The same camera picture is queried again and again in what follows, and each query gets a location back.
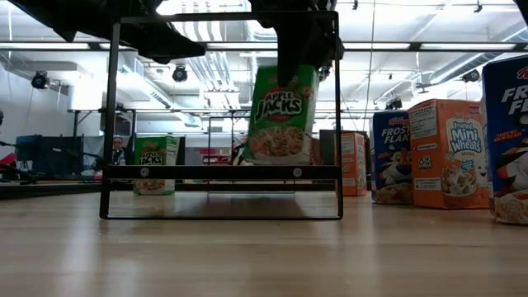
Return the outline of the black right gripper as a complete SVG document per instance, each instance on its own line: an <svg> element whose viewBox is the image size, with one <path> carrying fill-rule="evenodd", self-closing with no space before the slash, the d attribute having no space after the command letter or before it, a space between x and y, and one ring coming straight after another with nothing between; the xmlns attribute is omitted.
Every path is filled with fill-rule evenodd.
<svg viewBox="0 0 528 297"><path fill-rule="evenodd" d="M249 0L253 12L333 11L337 0ZM313 16L260 19L277 35L277 83L287 87L300 66L330 66L344 55L342 40L332 33L332 21Z"/></svg>

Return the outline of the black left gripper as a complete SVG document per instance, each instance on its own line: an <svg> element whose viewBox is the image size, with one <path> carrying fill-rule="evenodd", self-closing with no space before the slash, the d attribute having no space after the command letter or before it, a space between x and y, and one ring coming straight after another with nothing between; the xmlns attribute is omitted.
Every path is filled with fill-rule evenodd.
<svg viewBox="0 0 528 297"><path fill-rule="evenodd" d="M181 35L171 24L162 22L124 22L123 44L136 49L140 56L159 64L205 54L203 45Z"/></svg>

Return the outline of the green Apple Jacks cereal box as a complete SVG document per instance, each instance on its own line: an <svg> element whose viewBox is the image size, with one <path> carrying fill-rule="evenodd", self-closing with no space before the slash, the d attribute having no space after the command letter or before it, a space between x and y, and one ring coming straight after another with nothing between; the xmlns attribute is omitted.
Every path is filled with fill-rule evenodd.
<svg viewBox="0 0 528 297"><path fill-rule="evenodd" d="M134 143L134 164L174 166L181 140L172 136L137 138ZM134 193L139 196L164 196L174 193L174 180L139 179L134 181Z"/></svg>
<svg viewBox="0 0 528 297"><path fill-rule="evenodd" d="M260 165L308 164L318 86L311 66L299 66L285 87L278 85L276 66L259 67L244 157Z"/></svg>

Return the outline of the blue Frosted Flakes cereal box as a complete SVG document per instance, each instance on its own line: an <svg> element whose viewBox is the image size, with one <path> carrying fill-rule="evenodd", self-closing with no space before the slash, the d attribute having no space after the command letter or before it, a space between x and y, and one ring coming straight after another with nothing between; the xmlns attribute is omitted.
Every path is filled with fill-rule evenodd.
<svg viewBox="0 0 528 297"><path fill-rule="evenodd" d="M497 222L528 225L528 54L482 75L490 210Z"/></svg>
<svg viewBox="0 0 528 297"><path fill-rule="evenodd" d="M407 111L382 111L370 120L372 199L382 205L412 205L413 175Z"/></svg>

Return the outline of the person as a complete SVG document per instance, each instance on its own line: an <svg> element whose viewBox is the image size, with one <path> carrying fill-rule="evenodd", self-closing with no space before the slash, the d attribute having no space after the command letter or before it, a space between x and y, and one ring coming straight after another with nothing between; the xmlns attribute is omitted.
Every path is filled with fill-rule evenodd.
<svg viewBox="0 0 528 297"><path fill-rule="evenodd" d="M116 136L113 139L113 149L112 149L112 165L126 165L125 158L125 149L123 146L123 139Z"/></svg>

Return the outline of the dark blue partition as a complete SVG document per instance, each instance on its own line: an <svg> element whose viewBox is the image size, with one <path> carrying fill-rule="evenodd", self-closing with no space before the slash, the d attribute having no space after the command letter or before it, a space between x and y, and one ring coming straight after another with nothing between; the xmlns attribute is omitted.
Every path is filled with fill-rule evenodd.
<svg viewBox="0 0 528 297"><path fill-rule="evenodd" d="M46 176L80 174L83 170L81 137L27 135L15 142L17 160L30 163L31 171Z"/></svg>

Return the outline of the long light rail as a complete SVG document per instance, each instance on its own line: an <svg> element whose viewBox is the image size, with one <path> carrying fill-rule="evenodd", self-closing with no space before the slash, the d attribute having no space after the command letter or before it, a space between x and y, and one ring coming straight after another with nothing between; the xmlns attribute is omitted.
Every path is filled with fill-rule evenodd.
<svg viewBox="0 0 528 297"><path fill-rule="evenodd" d="M265 52L276 51L278 45L271 41L211 41L197 42L206 51ZM461 53L528 53L528 42L342 42L344 52L461 52ZM0 41L0 50L20 51L105 51L109 42L45 42Z"/></svg>

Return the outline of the black metal table frame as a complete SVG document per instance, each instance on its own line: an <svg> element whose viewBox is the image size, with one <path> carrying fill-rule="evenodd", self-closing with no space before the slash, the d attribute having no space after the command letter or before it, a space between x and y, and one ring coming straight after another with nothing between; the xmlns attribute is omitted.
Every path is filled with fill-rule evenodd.
<svg viewBox="0 0 528 297"><path fill-rule="evenodd" d="M63 183L63 184L32 184L32 185L0 185L0 200L24 199L42 196L61 196L72 194L97 193L101 191L101 183ZM175 191L336 191L332 183L202 183L176 184Z"/></svg>

